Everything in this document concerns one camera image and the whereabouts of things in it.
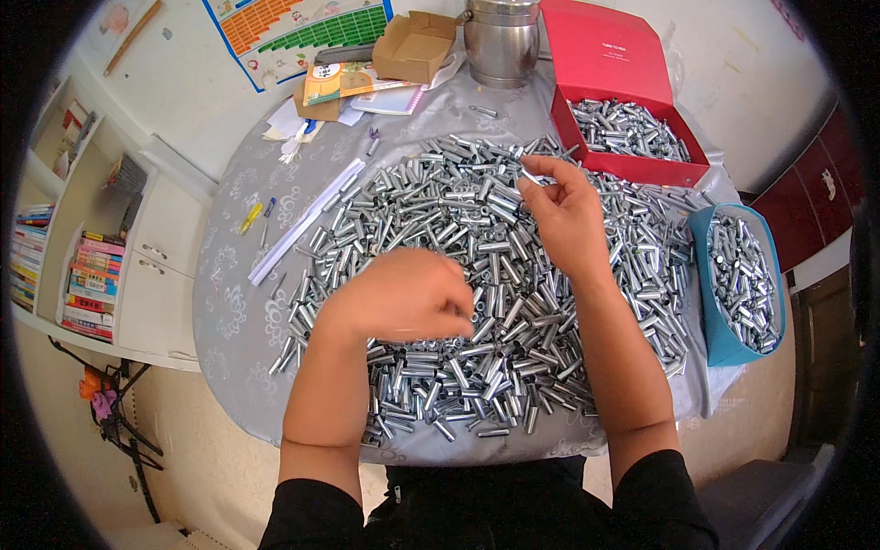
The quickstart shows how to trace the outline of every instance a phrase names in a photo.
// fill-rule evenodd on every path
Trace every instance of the blue container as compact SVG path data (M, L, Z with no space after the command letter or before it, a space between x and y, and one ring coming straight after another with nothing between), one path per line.
M766 256L767 269L776 278L776 295L773 299L773 308L776 313L775 320L780 323L779 339L776 346L767 354L760 354L743 344L733 330L724 321L718 304L715 302L715 293L709 276L709 223L715 217L716 211L728 216L738 216L749 224L749 231L761 244ZM776 257L776 246L770 228L764 217L758 212L742 204L725 202L716 206L694 212L687 218L691 226L693 241L696 247L697 271L700 274L700 294L703 302L703 324L706 333L706 348L708 352L708 366L727 367L742 363L750 363L756 359L767 357L779 349L782 338L785 337L785 304L782 299L782 275L779 272L779 259Z

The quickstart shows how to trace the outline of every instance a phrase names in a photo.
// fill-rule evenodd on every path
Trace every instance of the steel canister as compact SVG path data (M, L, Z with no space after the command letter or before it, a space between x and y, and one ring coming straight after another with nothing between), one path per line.
M467 0L465 26L471 77L490 88L521 88L538 60L540 0Z

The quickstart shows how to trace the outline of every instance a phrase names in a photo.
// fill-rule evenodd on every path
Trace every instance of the round table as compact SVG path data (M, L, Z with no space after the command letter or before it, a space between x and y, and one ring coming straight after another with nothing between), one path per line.
M268 223L267 242L271 246L355 157L367 162L361 175L362 180L367 180L380 166L397 164L401 156L419 151L418 140L427 137L453 133L465 138L488 137L506 144L527 143L547 132L556 136L548 114L553 91L553 69L548 62L539 63L529 85L512 91L479 87L463 68L445 84L425 92L411 116L366 114L351 128L341 123L325 124L312 143L303 145L299 161L289 165L279 161L282 142L262 138L269 129L266 119L253 127L221 179L205 229L193 289L194 337L202 373L233 421L259 439L280 444L284 409L297 374L296 368L289 367L270 377L268 369L290 334L286 304L297 286L296 274L302 271L304 257L288 251L267 279L259 287L253 286L247 276L264 254L260 249L264 223ZM471 110L471 105L495 109L498 118ZM372 158L364 154L369 146L370 126L378 127L381 134L381 143ZM721 161L722 158L715 159L716 174L710 173L710 179L726 178L730 183ZM270 218L258 217L245 235L238 235L238 228L252 206L257 202L268 205L271 197L277 203ZM322 217L318 224L325 222ZM312 232L308 231L301 240ZM284 272L288 276L275 298L270 299L269 293ZM699 301L695 303L692 309L698 311ZM691 332L700 332L699 314ZM705 364L701 336L700 341L692 344L698 355L700 346ZM720 396L737 376L738 372L728 370L720 382L715 382L713 394L717 390ZM682 380L672 383L673 394L692 398L696 387L693 374L690 381L687 373L675 378ZM693 403L685 408L687 411L682 415L693 416ZM408 466L466 466L605 451L605 432L598 419L564 409L552 416L539 415L531 436L523 429L513 429L510 436L478 440L465 431L464 425L455 426L454 430L458 437L449 443L437 430L419 423L415 433L395 437L383 443L381 449L363 447L361 460Z

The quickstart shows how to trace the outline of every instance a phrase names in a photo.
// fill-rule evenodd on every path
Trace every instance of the red box lid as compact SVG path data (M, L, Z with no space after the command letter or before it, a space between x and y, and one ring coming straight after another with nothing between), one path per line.
M594 87L604 94L620 90L628 100L672 105L663 46L647 21L574 0L542 0L540 5L556 84Z

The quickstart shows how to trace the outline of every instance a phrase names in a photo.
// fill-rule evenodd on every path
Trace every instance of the drawer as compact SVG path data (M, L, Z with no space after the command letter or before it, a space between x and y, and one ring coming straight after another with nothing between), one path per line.
M193 279L138 251L126 264L117 345L195 360Z
M857 139L850 133L840 105L834 109L825 127L819 132L819 139L837 169L850 206L855 207L865 196L865 181L856 147Z
M773 233L780 271L785 272L822 250L825 243L801 178L792 166L752 203Z
M826 245L830 245L853 225L853 213L834 164L818 138L795 162L803 188L819 222Z
M141 209L134 249L151 261L195 277L208 208L160 173Z

